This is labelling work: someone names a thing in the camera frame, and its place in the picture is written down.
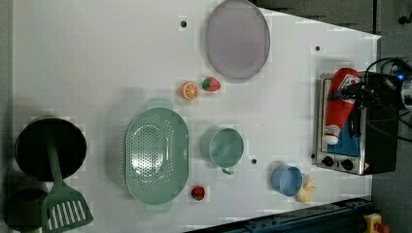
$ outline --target toy orange slice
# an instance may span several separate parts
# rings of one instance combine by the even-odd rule
[[[181,86],[181,95],[184,99],[193,100],[197,96],[197,85],[192,82],[185,82]]]

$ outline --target white bottle cap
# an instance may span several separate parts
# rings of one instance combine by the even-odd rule
[[[330,144],[330,145],[335,145],[339,141],[337,137],[331,136],[331,135],[324,135],[324,140],[327,144]]]

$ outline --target green mug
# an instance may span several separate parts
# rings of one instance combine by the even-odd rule
[[[228,175],[243,155],[242,136],[234,129],[212,127],[200,139],[200,151]]]

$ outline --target black pot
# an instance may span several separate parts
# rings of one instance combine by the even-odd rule
[[[43,137],[45,128],[53,131],[61,176],[63,179],[70,177],[85,161],[86,138],[76,125],[57,117],[35,119],[20,133],[15,150],[18,166],[26,175],[38,181],[53,181]]]

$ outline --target green spatula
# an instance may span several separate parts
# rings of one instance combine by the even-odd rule
[[[68,186],[61,177],[52,130],[45,129],[43,134],[54,184],[42,204],[42,231],[63,232],[91,223],[93,216],[84,196]]]

